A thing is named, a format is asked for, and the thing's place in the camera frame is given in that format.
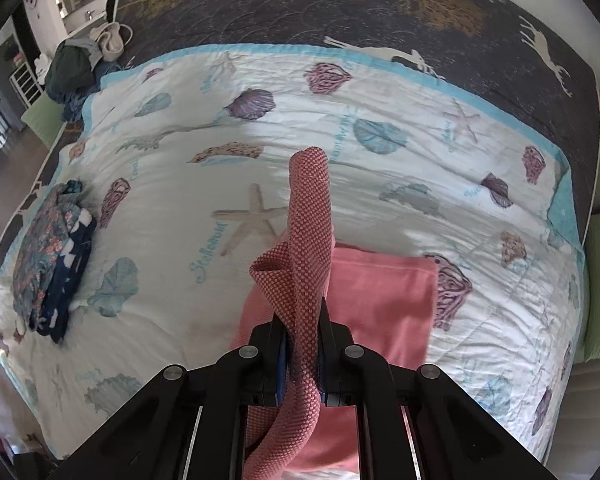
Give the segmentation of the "pink knit garment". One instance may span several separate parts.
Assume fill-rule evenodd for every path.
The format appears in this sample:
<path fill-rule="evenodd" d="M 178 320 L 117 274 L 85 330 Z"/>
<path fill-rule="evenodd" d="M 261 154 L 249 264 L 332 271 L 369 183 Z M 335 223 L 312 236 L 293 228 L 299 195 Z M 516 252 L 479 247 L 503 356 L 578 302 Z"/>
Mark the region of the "pink knit garment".
<path fill-rule="evenodd" d="M 354 408 L 325 408 L 316 385 L 321 306 L 354 341 L 407 368 L 425 361 L 438 299 L 438 268 L 427 258 L 364 252 L 336 243 L 326 154 L 307 148 L 289 162 L 288 226 L 277 244 L 250 266 L 254 281 L 237 333 L 240 347 L 253 327 L 278 316 L 294 344 L 280 408 L 252 408 L 246 479 L 293 472 L 358 470 Z"/>

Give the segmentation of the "dark green clothes pile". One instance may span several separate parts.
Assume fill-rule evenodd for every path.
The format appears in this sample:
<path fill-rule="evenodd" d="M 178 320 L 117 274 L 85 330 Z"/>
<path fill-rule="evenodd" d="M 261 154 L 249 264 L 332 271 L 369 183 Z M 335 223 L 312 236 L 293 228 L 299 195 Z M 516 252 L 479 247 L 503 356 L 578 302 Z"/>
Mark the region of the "dark green clothes pile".
<path fill-rule="evenodd" d="M 70 94 L 95 84 L 95 68 L 102 50 L 90 38 L 69 38 L 56 49 L 44 80 L 46 94 L 63 103 Z"/>

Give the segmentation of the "navy white print folded garment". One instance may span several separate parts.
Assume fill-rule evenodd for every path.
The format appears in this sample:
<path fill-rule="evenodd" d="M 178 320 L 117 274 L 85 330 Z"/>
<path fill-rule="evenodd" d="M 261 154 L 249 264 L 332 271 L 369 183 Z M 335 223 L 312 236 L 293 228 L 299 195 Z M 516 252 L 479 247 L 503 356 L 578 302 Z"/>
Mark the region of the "navy white print folded garment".
<path fill-rule="evenodd" d="M 86 208 L 82 208 L 56 259 L 42 306 L 36 315 L 30 317 L 30 326 L 39 335 L 50 337 L 54 344 L 60 344 L 65 338 L 71 300 L 90 258 L 96 226 L 97 220 Z"/>

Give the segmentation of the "floral teal folded garment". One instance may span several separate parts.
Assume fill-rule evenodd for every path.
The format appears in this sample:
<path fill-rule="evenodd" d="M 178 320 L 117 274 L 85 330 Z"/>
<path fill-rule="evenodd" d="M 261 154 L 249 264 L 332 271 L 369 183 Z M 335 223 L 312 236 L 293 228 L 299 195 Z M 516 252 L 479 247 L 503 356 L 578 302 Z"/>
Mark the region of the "floral teal folded garment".
<path fill-rule="evenodd" d="M 14 310 L 29 325 L 42 307 L 61 249 L 79 219 L 83 183 L 69 180 L 47 193 L 22 239 L 12 274 Z"/>

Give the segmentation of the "white seashell print quilt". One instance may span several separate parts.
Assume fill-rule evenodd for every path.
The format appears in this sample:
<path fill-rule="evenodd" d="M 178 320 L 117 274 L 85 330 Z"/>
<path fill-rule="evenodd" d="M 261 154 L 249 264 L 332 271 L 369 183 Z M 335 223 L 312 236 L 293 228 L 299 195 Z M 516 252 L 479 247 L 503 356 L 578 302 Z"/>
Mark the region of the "white seashell print quilt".
<path fill-rule="evenodd" d="M 566 155 L 478 96 L 343 50 L 211 46 L 112 74 L 0 264 L 0 363 L 53 456 L 233 342 L 279 243 L 438 271 L 427 358 L 528 451 L 582 323 Z"/>

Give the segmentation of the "green cushion left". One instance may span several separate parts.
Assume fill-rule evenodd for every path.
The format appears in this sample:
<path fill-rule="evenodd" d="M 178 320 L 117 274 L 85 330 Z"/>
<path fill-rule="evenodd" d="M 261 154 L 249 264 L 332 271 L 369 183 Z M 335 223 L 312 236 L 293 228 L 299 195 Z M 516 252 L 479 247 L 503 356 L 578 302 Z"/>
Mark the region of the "green cushion left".
<path fill-rule="evenodd" d="M 40 96 L 21 115 L 20 120 L 40 139 L 51 151 L 58 136 L 65 129 L 66 122 L 62 119 L 64 107 L 53 101 L 46 92 Z"/>

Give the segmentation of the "dark deer print bedspread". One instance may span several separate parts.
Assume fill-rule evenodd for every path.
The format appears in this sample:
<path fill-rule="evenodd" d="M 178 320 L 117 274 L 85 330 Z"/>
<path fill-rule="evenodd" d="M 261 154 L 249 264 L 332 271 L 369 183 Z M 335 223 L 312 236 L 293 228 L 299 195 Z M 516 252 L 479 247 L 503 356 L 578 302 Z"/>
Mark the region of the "dark deer print bedspread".
<path fill-rule="evenodd" d="M 594 198 L 600 102 L 592 67 L 510 0 L 104 0 L 137 66 L 204 44 L 309 44 L 423 70 L 521 120 L 565 154 L 577 234 Z"/>

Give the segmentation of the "white woven bag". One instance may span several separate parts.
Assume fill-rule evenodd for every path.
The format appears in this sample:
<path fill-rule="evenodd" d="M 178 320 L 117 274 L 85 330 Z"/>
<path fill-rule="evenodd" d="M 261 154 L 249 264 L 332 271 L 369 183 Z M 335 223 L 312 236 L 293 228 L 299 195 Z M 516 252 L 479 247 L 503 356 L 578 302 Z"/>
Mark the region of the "white woven bag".
<path fill-rule="evenodd" d="M 111 22 L 93 28 L 88 38 L 99 46 L 105 62 L 116 62 L 132 40 L 133 29 L 125 24 Z"/>

